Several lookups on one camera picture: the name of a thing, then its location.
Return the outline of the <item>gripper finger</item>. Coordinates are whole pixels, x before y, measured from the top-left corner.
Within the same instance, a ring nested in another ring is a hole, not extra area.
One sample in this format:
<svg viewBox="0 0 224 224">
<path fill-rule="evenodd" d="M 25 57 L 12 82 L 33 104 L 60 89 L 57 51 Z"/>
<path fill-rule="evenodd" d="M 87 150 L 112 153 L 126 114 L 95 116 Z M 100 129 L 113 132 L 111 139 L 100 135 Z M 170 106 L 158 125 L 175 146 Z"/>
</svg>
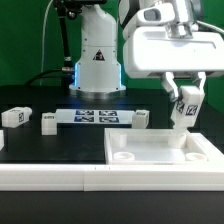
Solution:
<svg viewBox="0 0 224 224">
<path fill-rule="evenodd" d="M 170 101 L 175 102 L 178 100 L 179 91 L 174 82 L 174 74 L 172 72 L 165 72 L 161 76 L 161 84 L 163 88 L 169 93 Z"/>
<path fill-rule="evenodd" d="M 198 87 L 198 89 L 203 92 L 204 85 L 206 82 L 206 73 L 205 72 L 196 72 L 192 76 L 192 82 Z"/>
</svg>

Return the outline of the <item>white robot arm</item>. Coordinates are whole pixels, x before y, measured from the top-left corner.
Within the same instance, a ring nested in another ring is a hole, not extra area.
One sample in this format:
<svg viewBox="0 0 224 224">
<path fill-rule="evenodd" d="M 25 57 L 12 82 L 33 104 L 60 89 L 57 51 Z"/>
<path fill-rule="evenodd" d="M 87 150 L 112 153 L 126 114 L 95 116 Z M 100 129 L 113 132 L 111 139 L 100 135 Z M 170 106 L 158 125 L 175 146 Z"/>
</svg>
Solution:
<svg viewBox="0 0 224 224">
<path fill-rule="evenodd" d="M 121 73 L 160 79 L 171 96 L 175 78 L 224 74 L 224 39 L 198 29 L 193 0 L 119 0 L 113 18 L 99 4 L 82 7 L 81 58 L 71 88 L 90 96 L 123 91 Z"/>
</svg>

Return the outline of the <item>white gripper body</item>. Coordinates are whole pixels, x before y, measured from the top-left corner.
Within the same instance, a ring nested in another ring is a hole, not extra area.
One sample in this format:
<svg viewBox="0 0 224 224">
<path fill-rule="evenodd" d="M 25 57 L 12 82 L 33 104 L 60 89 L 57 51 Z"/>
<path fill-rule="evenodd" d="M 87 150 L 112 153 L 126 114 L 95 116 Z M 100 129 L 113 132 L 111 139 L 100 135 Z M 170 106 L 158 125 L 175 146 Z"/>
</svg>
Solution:
<svg viewBox="0 0 224 224">
<path fill-rule="evenodd" d="M 218 33 L 194 32 L 192 39 L 169 38 L 164 27 L 139 27 L 123 46 L 125 72 L 131 78 L 157 78 L 173 72 L 188 77 L 224 74 L 224 40 Z"/>
</svg>

